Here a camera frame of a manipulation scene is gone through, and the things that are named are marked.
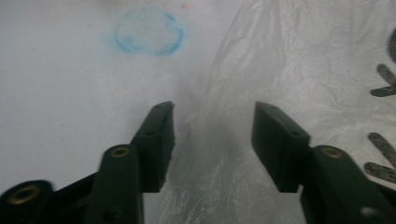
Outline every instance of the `blue ink smudge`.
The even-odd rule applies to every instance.
[[[168,13],[155,8],[141,8],[125,15],[115,37],[119,47],[127,52],[162,56],[180,47],[184,32]]]

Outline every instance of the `transparent plastic wrap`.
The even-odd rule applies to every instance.
[[[182,42],[163,49],[143,32],[131,45],[117,29],[147,12]],[[311,146],[339,147],[362,170],[392,167],[367,136],[396,146],[396,96],[371,94],[388,85],[379,64],[396,73],[395,1],[8,1],[0,19],[1,190],[95,172],[167,100],[177,144],[161,193],[145,194],[148,224],[305,223],[299,194],[277,192],[251,147],[256,101],[281,108]]]

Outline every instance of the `plastic sheet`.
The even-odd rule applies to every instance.
[[[95,19],[105,25],[97,34],[113,29],[108,21],[127,13],[121,10],[126,5],[146,6],[118,3],[89,2],[90,10],[102,12]],[[178,52],[126,57],[100,48],[102,42],[92,44],[78,60],[68,61],[74,52],[57,47],[60,43],[50,38],[51,50],[36,52],[55,55],[51,62],[61,69],[48,65],[28,72],[26,63],[18,68],[27,50],[15,56],[10,47],[15,47],[10,40],[15,35],[0,32],[5,43],[0,44],[2,189],[28,177],[52,179],[61,187],[87,175],[95,169],[101,148],[127,142],[149,106],[168,99],[177,105],[177,147],[162,193],[145,195],[147,223],[304,223],[299,196],[277,193],[251,148],[256,101],[282,108],[311,134],[311,146],[340,147],[360,167],[367,161],[391,167],[367,135],[381,133],[396,145],[395,98],[370,94],[387,85],[376,72],[378,64],[396,72],[388,53],[389,37],[396,28],[395,2],[246,0],[240,6],[236,1],[219,1],[196,3],[200,10],[190,12],[172,5],[180,7],[181,2],[168,7],[149,3],[166,8],[184,25],[186,39]],[[219,10],[224,6],[228,13]],[[76,25],[63,24],[75,30]],[[32,37],[35,43],[39,37]],[[48,57],[41,56],[36,63]],[[78,62],[87,65],[73,69]],[[37,75],[42,71],[46,75]],[[77,71],[77,76],[70,76]],[[61,74],[51,79],[51,73]],[[18,74],[29,74],[24,80],[30,81],[23,84]],[[42,83],[50,90],[40,91]],[[48,96],[68,88],[73,89],[68,95]],[[50,140],[34,139],[40,134],[33,132]],[[21,155],[23,165],[13,164]],[[395,189],[393,184],[373,180]]]

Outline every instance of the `black round object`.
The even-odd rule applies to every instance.
[[[389,55],[390,58],[396,63],[396,30],[393,32],[389,40]]]

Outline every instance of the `blue circle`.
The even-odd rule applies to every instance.
[[[174,17],[155,8],[131,11],[116,29],[116,42],[123,50],[169,55],[183,40],[183,29]]]

